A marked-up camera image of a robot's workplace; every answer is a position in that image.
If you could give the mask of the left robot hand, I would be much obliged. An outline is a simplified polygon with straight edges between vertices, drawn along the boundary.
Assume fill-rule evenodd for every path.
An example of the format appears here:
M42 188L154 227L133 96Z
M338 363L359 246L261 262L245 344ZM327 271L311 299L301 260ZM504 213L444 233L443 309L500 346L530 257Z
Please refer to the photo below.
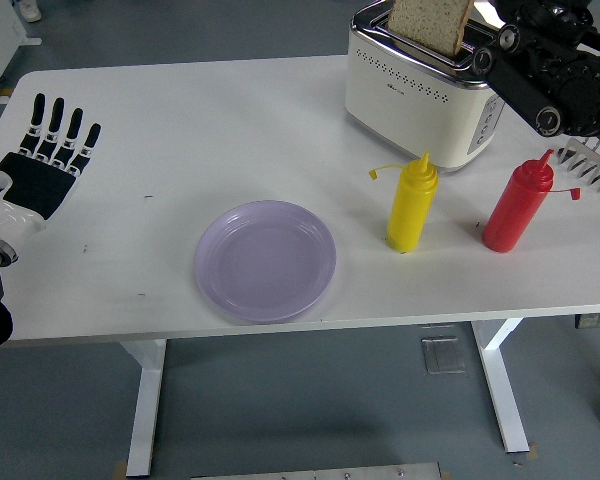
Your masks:
M0 161L0 241L13 245L25 224L48 220L84 173L98 141L101 125L91 125L78 139L83 110L71 114L61 131L64 99L55 99L47 126L43 125L45 95L36 95L30 126L18 149Z

